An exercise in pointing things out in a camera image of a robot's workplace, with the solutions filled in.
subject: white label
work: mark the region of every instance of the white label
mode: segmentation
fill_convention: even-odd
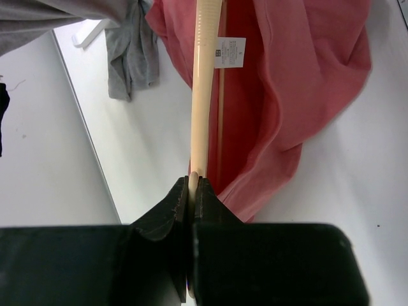
[[[214,68],[243,67],[246,40],[246,38],[218,37]]]

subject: red fabric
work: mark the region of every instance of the red fabric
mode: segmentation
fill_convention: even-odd
[[[155,0],[147,20],[190,86],[195,2]],[[359,93],[370,71],[370,0],[229,0],[226,36],[245,37],[243,68],[226,69],[222,172],[217,178],[215,72],[208,177],[250,219],[295,174],[302,142]]]

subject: red garment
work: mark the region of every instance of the red garment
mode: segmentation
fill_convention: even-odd
[[[195,6],[155,0],[147,20],[192,86]],[[217,182],[218,72],[210,110],[208,177],[247,221],[295,174],[302,142],[363,87],[371,68],[370,0],[229,0],[226,36],[247,38],[243,68],[226,69],[221,183]]]

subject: gray garment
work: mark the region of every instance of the gray garment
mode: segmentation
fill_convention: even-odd
[[[129,101],[131,86],[148,88],[159,76],[156,36],[144,18],[150,0],[139,1],[0,0],[0,56],[55,27],[108,18],[116,27],[106,30],[109,95]]]

